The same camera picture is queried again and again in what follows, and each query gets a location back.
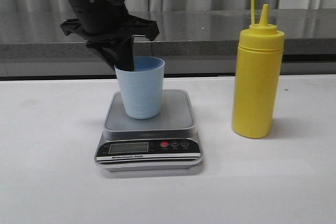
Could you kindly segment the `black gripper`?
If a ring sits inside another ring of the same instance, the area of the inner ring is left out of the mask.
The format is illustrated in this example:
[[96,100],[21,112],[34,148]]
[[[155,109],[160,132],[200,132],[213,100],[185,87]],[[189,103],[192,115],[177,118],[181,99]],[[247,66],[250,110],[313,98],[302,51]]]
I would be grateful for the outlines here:
[[63,33],[75,34],[86,42],[86,47],[98,55],[110,68],[134,70],[133,37],[153,41],[159,35],[157,22],[130,14],[76,12],[77,18],[66,19]]

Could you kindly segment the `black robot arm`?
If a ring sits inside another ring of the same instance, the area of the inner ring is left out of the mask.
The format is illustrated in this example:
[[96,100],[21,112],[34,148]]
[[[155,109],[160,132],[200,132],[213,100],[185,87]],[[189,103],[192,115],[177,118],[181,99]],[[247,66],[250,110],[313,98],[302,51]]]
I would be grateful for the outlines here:
[[125,0],[68,0],[75,19],[60,26],[65,35],[76,34],[86,47],[112,69],[134,70],[135,37],[153,41],[159,35],[157,22],[130,15]]

